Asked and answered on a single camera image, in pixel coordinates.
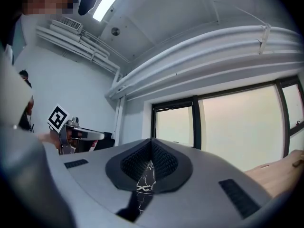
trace ceiling light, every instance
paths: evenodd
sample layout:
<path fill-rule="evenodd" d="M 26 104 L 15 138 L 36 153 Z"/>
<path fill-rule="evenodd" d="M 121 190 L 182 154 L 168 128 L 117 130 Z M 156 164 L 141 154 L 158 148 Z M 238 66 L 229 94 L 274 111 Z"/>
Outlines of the ceiling light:
<path fill-rule="evenodd" d="M 101 21 L 114 2 L 115 0 L 101 0 L 98 8 L 93 15 L 93 18 Z"/>

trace white ceiling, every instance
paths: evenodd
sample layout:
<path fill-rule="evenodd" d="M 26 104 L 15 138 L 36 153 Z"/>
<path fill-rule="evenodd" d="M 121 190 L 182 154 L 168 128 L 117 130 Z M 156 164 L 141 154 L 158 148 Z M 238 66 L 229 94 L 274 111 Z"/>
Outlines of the white ceiling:
<path fill-rule="evenodd" d="M 161 51 L 198 34 L 261 24 L 234 6 L 272 26 L 294 29 L 288 13 L 277 0 L 117 0 L 113 12 L 105 16 L 106 22 L 93 19 L 96 8 L 85 16 L 75 13 L 70 17 L 123 55 L 126 60 L 120 59 L 119 64 L 132 70 Z M 120 29 L 119 36 L 111 34 L 113 27 Z"/>

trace person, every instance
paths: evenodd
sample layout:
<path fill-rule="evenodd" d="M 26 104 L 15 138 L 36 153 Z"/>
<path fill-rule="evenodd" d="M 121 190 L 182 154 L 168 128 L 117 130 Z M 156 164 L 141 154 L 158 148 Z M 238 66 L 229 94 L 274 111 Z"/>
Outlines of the person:
<path fill-rule="evenodd" d="M 29 74 L 27 73 L 26 70 L 22 70 L 19 72 L 19 75 L 23 78 L 23 80 L 28 84 L 29 87 L 32 87 L 31 83 L 29 82 Z M 28 115 L 32 115 L 32 109 L 34 107 L 34 98 L 31 97 L 30 101 L 28 102 L 27 107 L 25 108 L 20 122 L 19 122 L 19 127 L 22 128 L 25 131 L 29 131 L 31 129 L 31 125 L 28 120 Z"/>
<path fill-rule="evenodd" d="M 1 0 L 0 6 L 3 9 L 1 13 L 2 25 L 0 32 L 0 40 L 5 51 L 5 55 L 10 55 L 12 46 L 12 38 L 14 37 L 15 24 L 21 17 L 21 15 L 31 14 L 58 14 L 64 9 L 70 9 L 73 7 L 73 0 Z M 31 87 L 29 82 L 29 75 L 26 70 L 20 71 L 20 76 Z M 30 124 L 27 116 L 32 114 L 32 108 L 34 105 L 33 97 L 30 99 L 26 109 L 24 110 L 19 122 L 19 127 L 28 131 Z M 55 133 L 52 131 L 49 133 L 36 134 L 36 136 L 42 142 L 49 142 L 60 148 L 60 141 Z"/>

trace air conditioner unit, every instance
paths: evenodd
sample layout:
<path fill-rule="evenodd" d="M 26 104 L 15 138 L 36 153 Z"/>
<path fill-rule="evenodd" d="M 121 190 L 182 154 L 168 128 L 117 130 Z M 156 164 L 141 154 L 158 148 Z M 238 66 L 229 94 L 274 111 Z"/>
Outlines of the air conditioner unit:
<path fill-rule="evenodd" d="M 66 17 L 55 18 L 52 20 L 52 24 L 66 29 L 74 34 L 80 34 L 83 28 L 83 25 L 79 22 Z"/>

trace white wall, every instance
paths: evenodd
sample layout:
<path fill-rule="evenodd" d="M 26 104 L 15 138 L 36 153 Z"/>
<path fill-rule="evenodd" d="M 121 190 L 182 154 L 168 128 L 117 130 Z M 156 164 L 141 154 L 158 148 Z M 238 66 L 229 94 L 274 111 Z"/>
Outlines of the white wall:
<path fill-rule="evenodd" d="M 29 74 L 34 92 L 31 123 L 36 133 L 49 130 L 47 118 L 56 104 L 70 116 L 78 116 L 81 127 L 113 132 L 116 102 L 104 97 L 112 74 L 85 59 L 75 62 L 32 45 L 17 58 L 15 68 Z"/>
<path fill-rule="evenodd" d="M 143 136 L 143 110 L 144 102 L 143 101 L 130 101 L 125 102 L 124 105 L 124 115 L 122 122 L 122 138 L 120 143 L 130 143 L 139 139 L 150 138 L 149 132 L 147 131 L 146 136 Z M 149 129 L 151 129 L 148 122 L 145 123 Z"/>

